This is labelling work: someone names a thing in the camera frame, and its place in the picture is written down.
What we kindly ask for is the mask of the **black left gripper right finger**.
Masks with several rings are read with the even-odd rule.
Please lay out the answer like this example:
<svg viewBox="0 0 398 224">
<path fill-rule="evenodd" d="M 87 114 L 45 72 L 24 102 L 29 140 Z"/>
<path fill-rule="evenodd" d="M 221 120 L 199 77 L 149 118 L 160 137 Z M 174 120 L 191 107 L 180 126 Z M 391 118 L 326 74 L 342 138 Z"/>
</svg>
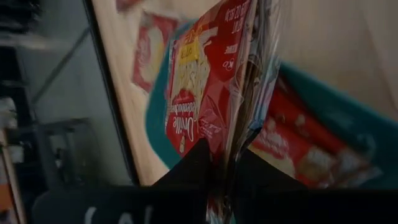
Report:
<svg viewBox="0 0 398 224">
<path fill-rule="evenodd" d="M 309 189 L 245 150 L 234 188 L 236 223 L 397 223 L 397 191 Z"/>
</svg>

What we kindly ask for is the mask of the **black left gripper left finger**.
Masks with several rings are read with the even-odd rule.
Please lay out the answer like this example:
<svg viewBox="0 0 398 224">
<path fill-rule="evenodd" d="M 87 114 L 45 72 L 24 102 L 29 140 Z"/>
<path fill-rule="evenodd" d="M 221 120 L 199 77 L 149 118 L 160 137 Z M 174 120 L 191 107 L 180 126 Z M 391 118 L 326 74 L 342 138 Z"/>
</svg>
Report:
<svg viewBox="0 0 398 224">
<path fill-rule="evenodd" d="M 52 190 L 36 201 L 33 222 L 204 223 L 210 168 L 208 141 L 200 139 L 154 185 Z"/>
</svg>

